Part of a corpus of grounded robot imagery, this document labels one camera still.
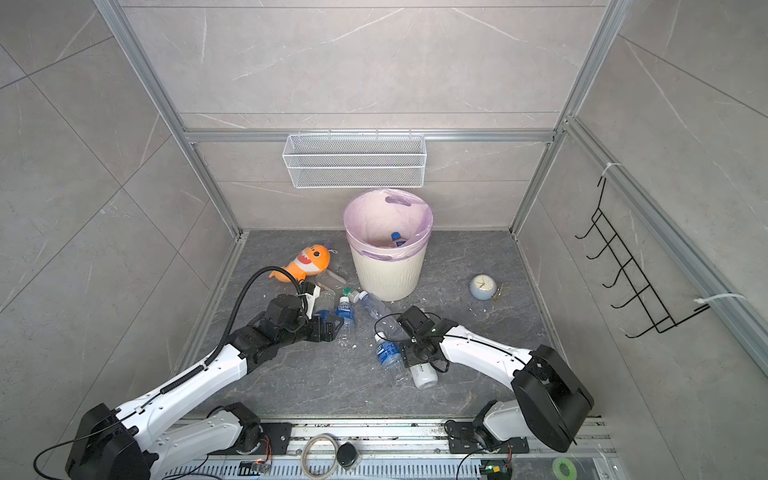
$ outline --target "trash can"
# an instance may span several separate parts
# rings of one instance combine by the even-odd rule
[[[346,206],[344,228],[360,286],[387,302],[410,295],[432,232],[429,205],[403,190],[369,190]],[[400,247],[392,245],[394,232],[406,239]]]

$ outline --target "plush toy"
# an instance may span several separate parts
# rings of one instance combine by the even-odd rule
[[[293,259],[285,270],[293,275],[296,280],[302,281],[307,275],[317,275],[328,268],[331,262],[331,254],[323,245],[312,245],[307,247]],[[270,278],[277,278],[281,282],[289,282],[290,279],[279,272],[272,272]]]

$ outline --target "gray tile wall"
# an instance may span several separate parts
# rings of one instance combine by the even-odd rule
[[[635,2],[581,119],[768,319],[768,4]]]
[[[552,128],[605,2],[124,5],[185,124],[236,130]],[[506,229],[542,148],[430,144],[415,192],[436,210],[435,228]],[[294,189],[277,144],[201,149],[244,228],[340,228],[357,193]]]
[[[569,362],[597,390],[595,411],[605,415],[629,478],[761,477],[768,379],[714,313],[665,333],[626,337],[649,327],[647,316],[637,300],[611,307],[631,298],[629,284],[622,276],[605,288],[616,262],[608,252],[586,258],[604,245],[594,230],[576,238],[591,225],[600,174],[566,140],[520,242]],[[697,291],[610,185],[601,205],[672,316],[691,314]],[[612,245],[628,258],[620,243]],[[643,285],[638,272],[630,275]],[[645,299],[656,313],[658,304]]]
[[[169,137],[90,0],[0,5],[0,478],[175,366],[232,238]]]

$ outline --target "wire basket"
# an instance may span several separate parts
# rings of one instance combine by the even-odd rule
[[[296,188],[421,187],[421,134],[292,134],[283,160]]]

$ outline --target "gray floor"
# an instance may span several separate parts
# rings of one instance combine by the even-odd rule
[[[302,248],[327,240],[339,251],[332,256],[331,270],[355,284],[344,232],[251,232],[200,354],[216,346],[237,294],[254,271],[270,264],[283,266]],[[469,295],[468,282],[480,272],[504,283],[497,300],[480,302]],[[292,289],[266,275],[259,278],[243,301],[234,328],[264,310],[275,295]],[[550,343],[521,258],[507,232],[435,232],[419,285],[390,308],[402,312],[410,305],[508,345],[534,349]],[[309,342],[288,346],[197,411],[243,402],[259,415],[474,415],[490,400],[512,398],[501,384],[462,365],[451,365],[448,373],[439,374],[440,383],[432,389],[418,390],[411,382],[399,388],[388,385],[375,354],[373,321],[362,308],[356,309],[356,318],[356,347]]]

